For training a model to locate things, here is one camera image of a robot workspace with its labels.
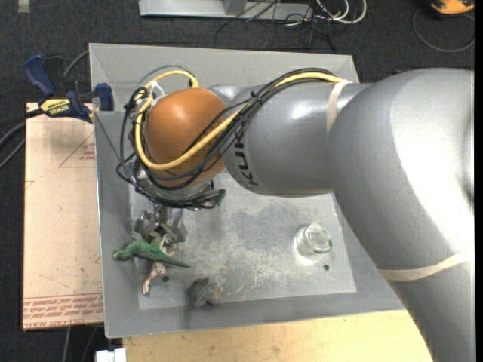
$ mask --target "black cable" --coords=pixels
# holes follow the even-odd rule
[[[184,172],[184,173],[178,174],[176,176],[172,176],[172,177],[157,176],[157,178],[163,179],[163,180],[180,179],[180,178],[183,178],[184,176],[191,175],[192,173],[197,171],[199,168],[203,167],[203,165],[206,165],[217,154],[217,150],[219,150],[220,147],[223,146],[227,142],[227,140],[233,135],[233,133],[235,132],[235,129],[240,124],[242,124],[243,122],[246,122],[251,116],[253,116],[254,110],[256,110],[258,107],[261,106],[261,103],[259,103],[258,97],[261,97],[263,99],[262,100],[262,102],[263,102],[263,101],[268,100],[271,96],[275,95],[277,92],[284,90],[285,88],[290,87],[291,85],[299,84],[302,81],[306,81],[306,80],[294,81],[294,82],[284,84],[283,86],[277,87],[276,89],[274,89],[274,87],[279,82],[283,81],[284,79],[286,79],[286,78],[288,78],[292,75],[303,73],[303,72],[323,72],[323,73],[327,73],[328,71],[325,70],[325,69],[299,69],[297,71],[284,74],[283,76],[277,78],[276,80],[268,83],[267,85],[262,87],[262,89],[260,89],[256,94],[254,94],[254,98],[252,98],[249,105],[246,105],[246,109],[244,109],[243,111],[238,113],[237,116],[235,117],[235,119],[233,120],[233,122],[230,125],[228,125],[227,128],[218,136],[217,140],[211,145],[210,149],[208,150],[208,153],[206,154],[205,158],[202,161],[200,161],[197,165],[192,167],[187,172]]]
[[[292,85],[295,84],[300,84],[303,82],[307,81],[313,81],[314,78],[307,78],[307,79],[299,79],[296,81],[292,81],[283,85],[278,85],[280,82],[285,80],[286,78],[289,78],[292,75],[304,73],[304,72],[322,72],[324,74],[328,75],[333,75],[330,71],[326,69],[298,69],[296,71],[288,72],[277,79],[271,81],[270,83],[264,85],[261,87],[261,89],[258,90],[258,92],[251,93],[251,98],[249,100],[245,100],[240,103],[236,103],[233,106],[230,106],[229,108],[224,109],[221,111],[217,116],[214,117],[214,119],[211,121],[211,123],[198,135],[198,137],[195,139],[200,140],[221,117],[223,117],[229,110],[232,110],[236,106],[240,105],[245,105],[245,107],[235,116],[233,121],[227,125],[227,127],[220,133],[218,138],[211,144],[211,147],[207,151],[206,155],[203,157],[203,159],[195,166],[191,167],[189,170],[179,173],[176,175],[172,176],[160,176],[158,174],[153,173],[148,167],[146,167],[144,164],[141,163],[139,157],[137,157],[136,161],[134,162],[132,172],[129,173],[129,170],[127,168],[126,163],[128,162],[128,159],[124,159],[124,129],[127,123],[127,118],[128,118],[128,111],[130,109],[130,106],[126,106],[126,113],[123,118],[123,124],[122,124],[122,137],[121,137],[121,142],[120,142],[120,162],[116,168],[117,174],[124,180],[129,182],[135,187],[136,192],[138,192],[141,195],[146,196],[149,200],[158,203],[158,204],[164,204],[167,206],[171,207],[184,207],[184,208],[203,208],[203,209],[211,209],[216,206],[218,200],[220,200],[220,197],[223,197],[224,191],[220,190],[214,195],[200,195],[198,197],[194,198],[188,198],[186,200],[178,200],[178,201],[173,201],[173,200],[166,200],[164,198],[160,198],[157,195],[150,194],[147,190],[145,190],[140,184],[139,184],[139,178],[138,173],[140,167],[144,169],[146,172],[146,175],[148,176],[148,179],[151,181],[151,183],[162,189],[162,190],[177,190],[184,188],[185,186],[189,185],[194,179],[198,178],[198,176],[206,170],[209,170],[216,162],[223,156],[223,154],[227,151],[227,149],[233,144],[235,141],[235,138],[232,138],[233,134],[238,130],[243,129],[243,127],[251,120],[251,118],[255,115],[256,111],[265,103],[268,99],[270,99],[273,95],[276,95],[279,91],[282,91]],[[215,158],[215,161],[211,163],[211,160],[218,155],[218,157]],[[123,167],[125,171],[125,175],[123,176],[120,172],[120,168]],[[159,184],[159,180],[161,181],[174,181],[182,178],[187,178],[188,180],[185,181],[183,184],[179,184],[177,186],[163,186]]]
[[[243,12],[241,12],[240,14],[234,16],[234,17],[230,17],[225,23],[223,23],[218,29],[217,31],[214,33],[214,38],[213,38],[213,45],[214,47],[216,48],[217,47],[217,43],[218,43],[218,36],[220,35],[221,31],[223,31],[223,29],[225,29],[228,25],[230,25],[231,23],[233,23],[234,21],[236,21],[237,19],[239,19],[241,16],[245,15],[247,12],[251,11],[252,9],[254,9],[256,6],[264,3],[264,2],[268,2],[269,0],[260,0],[259,2],[255,3],[254,5],[252,5],[251,7],[249,7],[248,9],[244,10]],[[269,5],[267,7],[265,7],[261,12],[255,14],[254,16],[252,17],[249,17],[248,19],[246,19],[245,21],[246,22],[250,22],[252,20],[255,20],[257,19],[258,17],[260,17],[262,14],[266,13],[271,7],[273,7],[274,5],[276,5],[277,3],[279,2],[279,0],[273,0],[272,2],[269,3]]]
[[[419,16],[420,12],[423,11],[423,10],[426,10],[426,7],[422,7],[420,9],[418,9],[416,12],[414,12],[414,15],[413,15],[413,30],[414,30],[414,33],[416,34],[417,38],[419,40],[421,40],[428,47],[432,48],[433,50],[440,51],[440,52],[454,53],[454,52],[461,52],[461,51],[467,50],[468,48],[472,47],[475,44],[475,36],[473,36],[473,39],[468,44],[466,44],[466,45],[464,45],[460,48],[440,48],[440,47],[436,47],[435,45],[429,43],[420,34],[420,32],[417,30],[417,25],[416,25],[417,17]],[[475,21],[475,18],[469,16],[468,14],[465,14],[464,17],[467,17],[468,19]]]
[[[62,362],[67,361],[67,350],[69,349],[69,341],[70,341],[71,331],[72,331],[72,327],[71,326],[67,327],[66,341],[64,342],[64,345],[63,345]]]
[[[63,72],[63,77],[65,78],[75,67],[75,65],[80,62],[84,57],[86,57],[89,54],[89,51],[84,51],[82,54],[78,55],[70,64],[69,66],[64,70]]]
[[[15,133],[18,133],[20,130],[25,128],[25,124],[18,124],[16,126],[13,126],[2,138],[0,138],[0,151],[3,146],[7,144],[7,141],[12,138],[12,136]],[[14,147],[14,149],[7,155],[7,158],[4,159],[2,162],[0,162],[0,169],[2,169],[16,154],[17,152],[22,149],[22,147],[25,145],[25,138],[22,139],[22,141]]]
[[[172,201],[172,200],[167,200],[164,198],[156,197],[154,195],[151,195],[150,193],[146,192],[142,186],[139,184],[139,178],[137,176],[137,173],[139,173],[139,168],[140,168],[140,161],[136,160],[134,162],[134,167],[133,167],[133,173],[129,173],[129,170],[127,168],[127,162],[134,157],[134,153],[131,154],[128,158],[124,158],[124,135],[125,135],[125,127],[127,124],[127,119],[129,116],[129,113],[133,110],[133,108],[136,106],[136,101],[138,99],[142,99],[147,95],[147,89],[142,87],[137,90],[131,95],[131,98],[129,99],[128,104],[125,107],[125,114],[122,120],[122,129],[121,129],[121,135],[120,135],[120,141],[119,141],[119,164],[116,167],[116,173],[119,175],[121,179],[126,181],[127,183],[130,183],[131,185],[134,186],[134,189],[137,193],[147,197],[149,200],[158,203],[158,204],[164,204],[168,205],[171,207],[198,207],[198,208],[204,208],[204,209],[209,209],[214,206],[211,205],[206,205],[207,202],[211,201],[211,198],[192,198],[188,200],[183,200],[183,201]],[[155,184],[158,188],[163,189],[163,190],[176,190],[176,189],[181,189],[192,183],[198,176],[201,174],[202,169],[198,171],[198,173],[195,173],[195,175],[192,176],[192,178],[188,179],[182,184],[179,184],[178,186],[172,186],[172,187],[165,187],[154,181],[152,178],[149,178],[153,184]]]
[[[98,328],[99,327],[94,326],[94,329],[92,330],[91,336],[89,337],[89,340],[85,345],[84,352],[82,353],[82,357],[81,357],[80,362],[84,362],[85,358],[88,356],[89,351],[90,351],[89,348],[91,347],[92,341],[94,340],[94,336],[96,335]]]

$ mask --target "cardboard box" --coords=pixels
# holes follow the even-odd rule
[[[99,322],[94,126],[40,115],[26,121],[23,329]]]

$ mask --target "glass cup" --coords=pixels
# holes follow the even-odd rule
[[[332,249],[331,234],[318,222],[299,229],[295,241],[299,254],[306,258],[313,259]]]

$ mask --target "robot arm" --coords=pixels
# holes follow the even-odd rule
[[[128,104],[137,159],[120,165],[139,192],[166,207],[215,207],[224,194],[207,182],[220,159],[252,192],[333,192],[435,360],[475,360],[472,72],[350,84],[308,69],[209,93],[190,79],[158,99],[145,86]]]
[[[475,360],[473,79],[427,69],[349,84],[330,132],[332,87],[296,86],[223,157],[253,192],[332,191],[435,360]]]

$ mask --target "gray robot arm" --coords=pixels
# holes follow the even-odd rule
[[[459,69],[348,84],[330,131],[333,85],[293,86],[223,156],[252,192],[333,192],[436,361],[475,360],[473,85]]]

